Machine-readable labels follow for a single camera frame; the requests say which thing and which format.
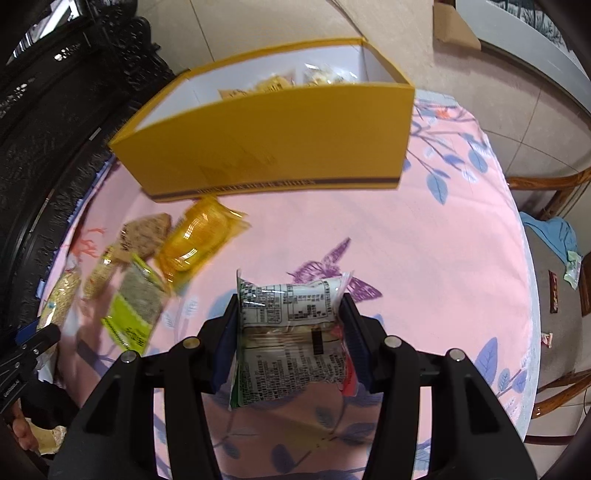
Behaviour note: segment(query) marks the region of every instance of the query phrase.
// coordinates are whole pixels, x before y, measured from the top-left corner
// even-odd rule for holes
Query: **snack package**
[[[105,289],[117,271],[117,263],[113,261],[113,246],[107,247],[99,258],[92,272],[84,282],[82,298],[91,300],[96,298]]]
[[[47,303],[41,311],[37,330],[46,327],[50,323],[54,323],[60,328],[64,325],[64,321],[80,285],[81,277],[82,275],[78,265],[64,271],[53,287]]]
[[[570,286],[576,290],[577,286],[579,285],[579,275],[581,274],[581,263],[583,262],[583,257],[572,250],[568,250],[566,253],[569,263],[566,265],[564,279],[569,282]]]
[[[345,388],[351,362],[336,314],[349,278],[258,287],[238,277],[241,325],[232,408],[285,397],[309,382]]]
[[[142,355],[167,300],[162,279],[132,254],[123,282],[102,323],[119,346]]]
[[[317,67],[306,63],[304,83],[306,85],[335,85],[338,83],[356,83],[357,75],[329,66]]]
[[[215,197],[193,204],[156,255],[168,285],[179,291],[225,243],[249,228],[243,216]]]
[[[220,97],[222,99],[226,98],[234,98],[238,96],[246,96],[252,93],[260,93],[260,92],[277,92],[279,90],[284,90],[286,88],[291,88],[295,85],[294,78],[296,76],[295,72],[290,72],[285,75],[272,75],[265,80],[261,80],[258,82],[252,89],[250,90],[218,90]]]
[[[164,243],[170,222],[168,213],[157,213],[126,223],[113,246],[113,259],[129,263],[132,253],[140,258],[152,255]]]

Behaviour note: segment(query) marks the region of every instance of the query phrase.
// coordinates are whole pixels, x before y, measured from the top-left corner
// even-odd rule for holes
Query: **purple butterfly print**
[[[351,243],[350,238],[345,238],[341,243],[333,248],[327,255],[324,256],[322,262],[309,261],[304,263],[294,273],[290,273],[294,277],[294,283],[309,283],[321,278],[330,278],[340,275],[340,267],[337,262],[341,259],[345,251],[349,248]],[[377,289],[365,283],[356,277],[351,277],[347,291],[353,297],[355,303],[364,300],[377,299],[382,296],[382,293]]]

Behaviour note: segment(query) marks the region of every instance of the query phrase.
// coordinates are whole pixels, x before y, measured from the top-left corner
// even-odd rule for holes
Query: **pink tablecloth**
[[[379,318],[388,333],[416,349],[465,350],[525,434],[539,362],[535,280],[515,203],[470,113],[417,102],[396,191],[265,193],[221,201],[246,212],[252,228],[225,246],[183,297],[169,302],[148,354],[166,351],[220,315],[235,292],[237,268],[258,284],[351,271],[362,314]],[[79,225],[70,255],[87,276],[124,222],[157,212],[168,212],[175,221],[190,204],[150,201],[127,170],[116,166]],[[97,305],[77,300],[64,325],[59,367],[80,404],[120,353],[100,323],[119,280]],[[312,384],[283,400],[230,412],[228,392],[226,384],[204,400],[226,476],[324,472],[321,477],[331,479],[361,477],[379,395],[361,387],[356,397],[343,398],[334,385]],[[163,397],[156,396],[158,466],[170,476]],[[425,390],[416,475],[428,466],[430,420]]]

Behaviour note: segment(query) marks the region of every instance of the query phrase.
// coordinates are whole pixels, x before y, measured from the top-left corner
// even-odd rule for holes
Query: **screw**
[[[466,354],[459,348],[452,348],[449,350],[449,356],[452,357],[456,362],[461,362],[466,358]]]
[[[197,337],[187,337],[183,340],[183,347],[187,349],[197,348],[201,344],[201,341]]]
[[[125,364],[130,364],[137,358],[138,354],[133,350],[127,350],[121,354],[121,361]]]
[[[388,335],[384,339],[384,344],[390,348],[398,348],[400,345],[402,345],[402,340],[395,335]]]

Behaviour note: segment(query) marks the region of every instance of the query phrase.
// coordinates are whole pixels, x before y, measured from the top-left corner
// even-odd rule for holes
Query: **yellow box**
[[[304,85],[306,64],[357,83]],[[274,74],[295,87],[221,100]],[[183,73],[111,141],[156,201],[294,189],[396,188],[414,86],[362,38],[294,43]]]

